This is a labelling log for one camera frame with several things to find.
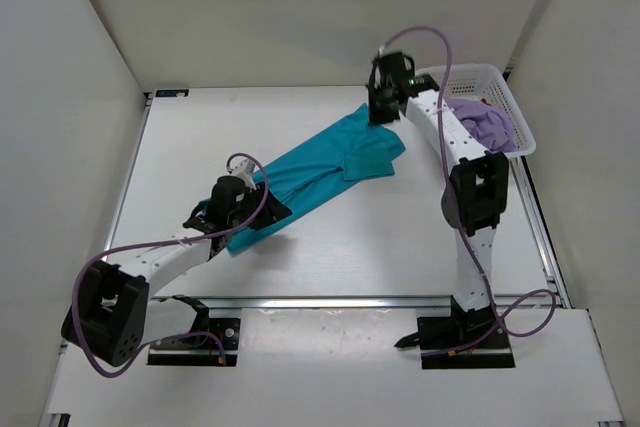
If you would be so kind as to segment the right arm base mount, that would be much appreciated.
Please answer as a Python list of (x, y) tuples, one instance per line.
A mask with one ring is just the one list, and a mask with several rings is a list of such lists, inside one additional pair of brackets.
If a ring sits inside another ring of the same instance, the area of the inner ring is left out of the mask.
[(492, 308), (464, 311), (454, 298), (447, 316), (419, 316), (417, 331), (400, 338), (394, 347), (418, 348), (423, 370), (516, 367), (508, 334)]

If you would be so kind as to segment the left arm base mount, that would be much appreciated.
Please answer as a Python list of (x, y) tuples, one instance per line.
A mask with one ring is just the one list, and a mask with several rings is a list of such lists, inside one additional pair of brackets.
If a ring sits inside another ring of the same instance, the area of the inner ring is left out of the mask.
[(216, 310), (185, 295), (149, 304), (147, 364), (175, 367), (234, 367), (241, 334), (238, 310)]

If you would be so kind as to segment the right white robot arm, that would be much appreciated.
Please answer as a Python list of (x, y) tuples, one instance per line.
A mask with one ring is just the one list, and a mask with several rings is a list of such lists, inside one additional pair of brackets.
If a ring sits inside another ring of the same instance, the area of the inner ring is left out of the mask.
[(369, 121), (382, 125), (410, 121), (439, 155), (445, 179), (441, 208), (456, 230), (454, 305), (463, 313), (449, 322), (449, 334), (470, 347), (486, 331), (474, 312), (490, 306), (492, 248), (506, 209), (508, 159), (487, 150), (463, 126), (444, 100), (443, 81), (418, 75), (414, 60), (400, 51), (379, 52), (367, 83)]

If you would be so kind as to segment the teal t shirt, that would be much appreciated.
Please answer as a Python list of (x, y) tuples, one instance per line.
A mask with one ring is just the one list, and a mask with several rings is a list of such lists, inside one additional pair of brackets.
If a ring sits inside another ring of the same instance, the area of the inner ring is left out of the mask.
[(405, 151), (397, 134), (370, 125), (363, 104), (321, 132), (264, 166), (254, 182), (268, 182), (271, 192), (292, 215), (260, 231), (240, 230), (228, 244), (241, 252), (284, 229), (357, 183), (392, 176), (393, 161)]

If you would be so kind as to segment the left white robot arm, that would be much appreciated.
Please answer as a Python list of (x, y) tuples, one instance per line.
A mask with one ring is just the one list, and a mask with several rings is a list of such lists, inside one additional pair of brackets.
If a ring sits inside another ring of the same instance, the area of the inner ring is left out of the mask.
[(220, 177), (170, 239), (135, 245), (133, 257), (115, 263), (102, 253), (81, 270), (63, 338), (81, 348), (105, 378), (122, 375), (147, 345), (167, 339), (215, 347), (219, 364), (225, 364), (223, 344), (209, 328), (203, 302), (184, 294), (155, 296), (240, 235), (261, 233), (292, 214), (290, 200), (273, 182), (239, 174)]

